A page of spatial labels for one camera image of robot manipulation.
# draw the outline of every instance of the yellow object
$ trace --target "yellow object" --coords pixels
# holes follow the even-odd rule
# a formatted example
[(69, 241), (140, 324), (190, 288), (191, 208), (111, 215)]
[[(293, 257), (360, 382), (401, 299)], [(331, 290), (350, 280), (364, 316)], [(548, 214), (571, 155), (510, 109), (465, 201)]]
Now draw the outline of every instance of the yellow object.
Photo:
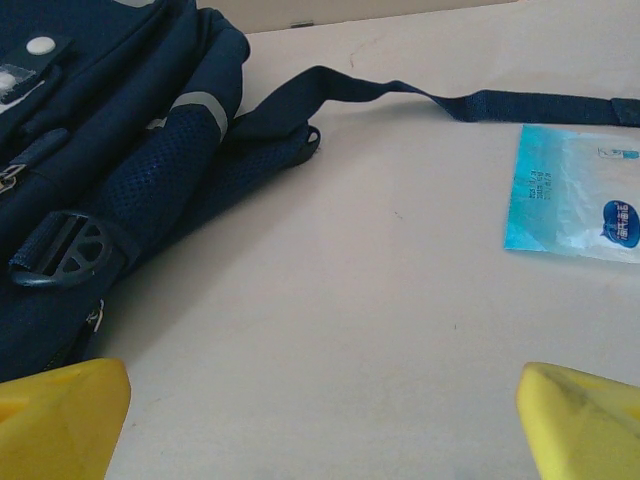
[(640, 479), (640, 388), (530, 363), (517, 405), (542, 480)]
[(0, 384), (0, 479), (103, 479), (130, 394), (120, 360)]

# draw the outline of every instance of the table surface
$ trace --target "table surface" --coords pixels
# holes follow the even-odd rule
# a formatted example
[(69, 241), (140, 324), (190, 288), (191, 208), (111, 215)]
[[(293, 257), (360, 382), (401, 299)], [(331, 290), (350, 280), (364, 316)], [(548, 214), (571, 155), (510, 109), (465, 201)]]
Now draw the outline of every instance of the table surface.
[[(640, 97), (639, 13), (538, 0), (251, 35), (243, 108), (313, 64)], [(521, 125), (402, 94), (312, 123), (312, 161), (107, 299), (101, 354), (133, 387), (108, 478), (538, 478), (521, 369), (640, 384), (638, 267), (502, 248)]]

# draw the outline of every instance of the beige wall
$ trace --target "beige wall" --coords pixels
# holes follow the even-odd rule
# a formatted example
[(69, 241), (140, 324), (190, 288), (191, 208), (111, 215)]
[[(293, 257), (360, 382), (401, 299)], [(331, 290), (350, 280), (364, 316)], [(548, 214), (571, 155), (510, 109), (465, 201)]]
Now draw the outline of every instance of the beige wall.
[(407, 13), (474, 7), (514, 0), (198, 0), (222, 11), (240, 30), (251, 33)]

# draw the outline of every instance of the white snap button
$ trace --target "white snap button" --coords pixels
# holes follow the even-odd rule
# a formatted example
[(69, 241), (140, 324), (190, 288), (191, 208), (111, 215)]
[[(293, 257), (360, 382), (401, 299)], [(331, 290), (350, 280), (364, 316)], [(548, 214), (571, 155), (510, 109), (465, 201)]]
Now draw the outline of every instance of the white snap button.
[(16, 77), (8, 72), (0, 72), (0, 92), (11, 90), (16, 84)]
[(27, 43), (27, 52), (31, 55), (46, 55), (53, 52), (56, 48), (56, 42), (49, 37), (36, 37)]

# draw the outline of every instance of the navy blue strap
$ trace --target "navy blue strap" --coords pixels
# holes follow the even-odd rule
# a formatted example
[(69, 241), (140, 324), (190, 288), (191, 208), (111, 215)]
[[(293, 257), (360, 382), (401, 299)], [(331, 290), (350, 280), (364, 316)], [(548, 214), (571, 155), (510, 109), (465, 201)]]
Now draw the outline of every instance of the navy blue strap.
[(397, 80), (368, 82), (316, 66), (282, 85), (254, 111), (240, 117), (230, 138), (284, 138), (304, 124), (327, 100), (369, 102), (389, 92), (417, 93), (428, 97), (453, 118), (463, 122), (486, 120), (640, 127), (640, 100), (494, 90), (445, 98)]

